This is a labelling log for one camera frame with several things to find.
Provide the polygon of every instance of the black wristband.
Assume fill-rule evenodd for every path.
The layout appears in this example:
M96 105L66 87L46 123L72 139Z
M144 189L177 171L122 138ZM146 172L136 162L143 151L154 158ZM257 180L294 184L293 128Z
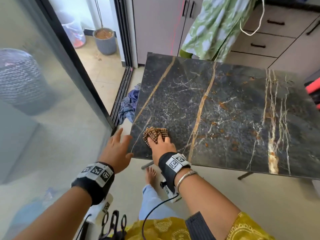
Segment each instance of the black wristband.
M175 156L173 163L169 163L170 158ZM186 160L182 158L182 155L179 155L176 152L167 152L163 154L159 159L159 168L161 169L161 173L167 182L167 186L172 193L175 193L174 188L174 178L176 177L179 170L182 168L190 168L190 164L185 165Z
M78 186L91 196L92 205L98 205L107 196L115 179L114 169L107 163L96 162L88 165L78 174L71 187Z

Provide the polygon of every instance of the potted plant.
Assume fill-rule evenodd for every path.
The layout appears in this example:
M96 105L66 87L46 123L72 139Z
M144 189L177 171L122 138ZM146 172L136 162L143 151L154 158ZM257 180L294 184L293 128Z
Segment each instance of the potted plant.
M101 27L93 32L93 37L98 50L104 55L111 55L117 51L117 43L114 31L110 28L104 28L98 0L95 0Z

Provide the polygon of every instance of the red object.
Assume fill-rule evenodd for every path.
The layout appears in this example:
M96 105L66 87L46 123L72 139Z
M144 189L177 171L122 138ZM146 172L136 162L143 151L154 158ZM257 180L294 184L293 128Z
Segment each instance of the red object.
M306 86L306 92L308 94L313 93L318 89L320 89L320 77L317 80L315 80L313 83Z

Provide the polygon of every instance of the crumpled blue cloth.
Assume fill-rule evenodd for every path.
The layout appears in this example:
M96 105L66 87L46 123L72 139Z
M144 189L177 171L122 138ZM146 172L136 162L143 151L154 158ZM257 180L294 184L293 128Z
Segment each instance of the crumpled blue cloth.
M126 118L128 118L131 123L134 121L134 112L137 107L140 86L141 83L134 86L134 89L128 93L128 96L121 101L120 110L118 112L119 125L121 125Z

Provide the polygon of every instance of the yellow shirt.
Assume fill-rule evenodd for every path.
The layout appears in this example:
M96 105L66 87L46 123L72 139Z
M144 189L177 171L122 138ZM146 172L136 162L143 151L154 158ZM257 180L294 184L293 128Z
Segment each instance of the yellow shirt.
M135 222L127 230L126 240L142 240L143 221ZM147 240L191 240L183 219L170 217L161 220L146 220L144 236ZM226 240L275 240L267 234L250 216L240 212L230 229Z

